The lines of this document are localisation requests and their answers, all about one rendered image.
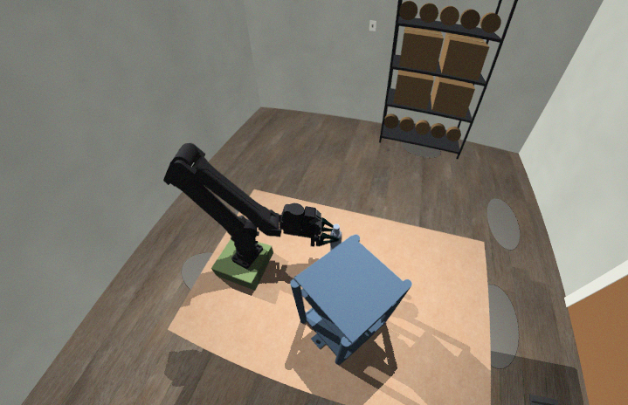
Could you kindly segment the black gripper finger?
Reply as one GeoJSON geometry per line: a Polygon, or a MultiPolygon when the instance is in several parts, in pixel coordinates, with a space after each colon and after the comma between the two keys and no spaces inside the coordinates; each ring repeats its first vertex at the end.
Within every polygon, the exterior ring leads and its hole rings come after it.
{"type": "Polygon", "coordinates": [[[327,226],[331,227],[331,228],[333,228],[333,226],[334,226],[334,225],[333,225],[333,224],[331,224],[329,221],[327,221],[325,218],[322,218],[322,222],[321,222],[321,232],[323,232],[323,231],[332,231],[332,230],[333,230],[333,229],[330,229],[330,228],[325,228],[325,227],[324,227],[324,225],[325,225],[325,224],[326,224],[327,226]]]}
{"type": "Polygon", "coordinates": [[[322,246],[324,244],[329,244],[329,243],[338,242],[338,241],[339,241],[339,238],[330,236],[329,234],[326,234],[326,233],[322,232],[321,233],[321,241],[319,242],[318,246],[320,247],[320,246],[322,246]],[[324,239],[334,239],[334,240],[323,241],[324,239]]]}

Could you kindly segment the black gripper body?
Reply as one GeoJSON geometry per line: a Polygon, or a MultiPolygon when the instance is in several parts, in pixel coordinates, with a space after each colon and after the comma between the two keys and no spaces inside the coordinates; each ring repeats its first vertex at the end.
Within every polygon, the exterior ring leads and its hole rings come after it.
{"type": "MultiPolygon", "coordinates": [[[[319,236],[321,234],[321,222],[322,222],[322,218],[319,222],[315,223],[314,236],[309,237],[311,238],[311,246],[313,247],[315,246],[314,242],[316,242],[316,246],[318,246],[321,240],[321,236],[319,236]]],[[[298,235],[297,235],[298,237],[300,237],[299,234],[300,234],[300,226],[299,226],[298,235]]]]}

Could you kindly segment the blue shelving unit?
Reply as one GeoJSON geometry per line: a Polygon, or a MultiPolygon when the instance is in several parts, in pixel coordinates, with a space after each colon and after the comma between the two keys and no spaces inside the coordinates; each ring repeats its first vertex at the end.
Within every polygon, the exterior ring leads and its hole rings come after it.
{"type": "Polygon", "coordinates": [[[341,365],[383,326],[412,282],[399,278],[354,234],[290,285],[300,322],[316,331],[311,340],[319,349],[327,344],[336,355],[335,364],[341,365]],[[307,312],[302,296],[312,306],[307,312]]]}

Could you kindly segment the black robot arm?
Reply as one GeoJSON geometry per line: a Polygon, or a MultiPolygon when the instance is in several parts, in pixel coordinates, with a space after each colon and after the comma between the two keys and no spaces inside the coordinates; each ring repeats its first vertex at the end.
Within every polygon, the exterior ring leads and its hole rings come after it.
{"type": "Polygon", "coordinates": [[[304,209],[298,203],[285,204],[281,215],[269,210],[213,168],[204,158],[205,153],[192,144],[181,146],[163,180],[179,188],[226,229],[236,247],[237,255],[231,258],[234,263],[248,269],[263,250],[256,241],[257,227],[269,237],[280,237],[282,230],[297,236],[299,226],[299,236],[314,236],[315,223],[321,220],[320,211],[308,206],[304,209]],[[210,190],[244,216],[235,215],[210,190]]]}

